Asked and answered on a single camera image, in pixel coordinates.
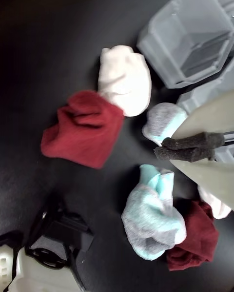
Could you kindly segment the white gripper finger with black foam pad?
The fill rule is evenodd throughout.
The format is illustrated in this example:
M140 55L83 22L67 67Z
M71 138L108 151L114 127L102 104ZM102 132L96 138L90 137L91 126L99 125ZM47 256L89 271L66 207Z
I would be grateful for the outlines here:
M210 160L214 153L212 149L172 150L159 146L154 153L159 160L170 160L198 186L234 208L234 165Z
M162 146L171 150L214 149L224 144L223 134L234 130L234 91L219 95L195 109Z

